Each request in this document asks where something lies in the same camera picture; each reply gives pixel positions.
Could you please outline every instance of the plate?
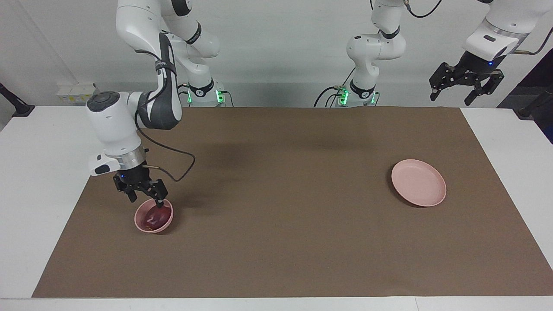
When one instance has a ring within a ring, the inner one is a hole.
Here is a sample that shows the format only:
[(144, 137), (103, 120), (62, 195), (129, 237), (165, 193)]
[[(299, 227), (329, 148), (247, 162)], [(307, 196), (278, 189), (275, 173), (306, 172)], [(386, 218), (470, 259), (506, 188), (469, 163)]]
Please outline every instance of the plate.
[(429, 208), (442, 203), (447, 194), (444, 178), (430, 164), (419, 160), (404, 160), (392, 170), (392, 183), (407, 201)]

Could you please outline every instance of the pink bowl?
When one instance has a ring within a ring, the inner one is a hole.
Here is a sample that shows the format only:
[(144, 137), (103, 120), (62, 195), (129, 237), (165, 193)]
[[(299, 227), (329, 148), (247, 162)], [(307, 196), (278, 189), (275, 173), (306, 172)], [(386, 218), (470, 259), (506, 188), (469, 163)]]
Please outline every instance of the pink bowl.
[(425, 208), (442, 203), (447, 195), (442, 175), (419, 160), (399, 162), (392, 170), (392, 182), (405, 200)]
[(171, 222), (173, 221), (173, 205), (168, 200), (163, 201), (164, 205), (169, 207), (171, 209), (171, 216), (169, 216), (169, 220), (163, 227), (157, 229), (157, 230), (148, 230), (146, 227), (144, 227), (144, 219), (146, 218), (146, 214), (155, 207), (155, 200), (150, 199), (144, 203), (137, 209), (136, 213), (134, 213), (134, 225), (138, 228), (138, 230), (149, 233), (149, 234), (157, 234), (162, 232), (163, 230), (167, 229)]

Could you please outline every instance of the table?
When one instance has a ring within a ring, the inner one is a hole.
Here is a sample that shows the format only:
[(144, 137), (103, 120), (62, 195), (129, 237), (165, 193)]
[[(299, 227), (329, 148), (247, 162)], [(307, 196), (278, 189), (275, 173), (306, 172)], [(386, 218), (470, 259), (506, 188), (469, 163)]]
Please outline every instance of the table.
[[(553, 297), (301, 299), (31, 299), (101, 150), (84, 107), (37, 107), (0, 132), (1, 310), (537, 310)], [(511, 110), (462, 110), (549, 264), (553, 266), (553, 146)]]

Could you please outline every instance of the white wall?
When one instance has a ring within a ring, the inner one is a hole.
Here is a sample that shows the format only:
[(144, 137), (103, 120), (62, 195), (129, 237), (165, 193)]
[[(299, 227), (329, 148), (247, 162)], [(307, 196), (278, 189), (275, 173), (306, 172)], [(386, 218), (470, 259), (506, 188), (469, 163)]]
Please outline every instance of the white wall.
[[(4, 1), (23, 6), (79, 82), (96, 82), (103, 90), (123, 90), (122, 85), (142, 90), (155, 81), (150, 58), (135, 54), (117, 37), (115, 0)], [(425, 13), (435, 3), (416, 0), (412, 7)], [(408, 41), (405, 55), (378, 63), (380, 104), (463, 106), (470, 88), (444, 91), (432, 103), (428, 78), (441, 62), (457, 63), (461, 44), (487, 10), (475, 0), (451, 0), (426, 19), (406, 12), (401, 25)], [(353, 68), (345, 51), (349, 38), (376, 31), (367, 0), (196, 0), (193, 14), (221, 39), (221, 54), (208, 63), (215, 78), (233, 91), (237, 105), (312, 105), (323, 87), (341, 83)], [(44, 52), (44, 43), (19, 15), (13, 4), (0, 11), (0, 80), (28, 102), (54, 105), (56, 85), (71, 77)], [(522, 48), (536, 49), (552, 19), (551, 12), (544, 16)], [(539, 60), (508, 57), (500, 67), (507, 76), (502, 85), (473, 105), (496, 107)], [(257, 96), (259, 90), (267, 93)]]

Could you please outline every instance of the black joint cap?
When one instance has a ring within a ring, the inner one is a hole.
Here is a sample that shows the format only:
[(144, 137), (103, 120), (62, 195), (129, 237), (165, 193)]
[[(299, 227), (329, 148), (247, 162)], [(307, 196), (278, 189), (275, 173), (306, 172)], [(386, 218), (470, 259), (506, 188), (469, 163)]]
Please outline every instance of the black joint cap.
[(101, 112), (113, 106), (121, 96), (117, 92), (101, 92), (93, 95), (86, 106), (92, 112)]

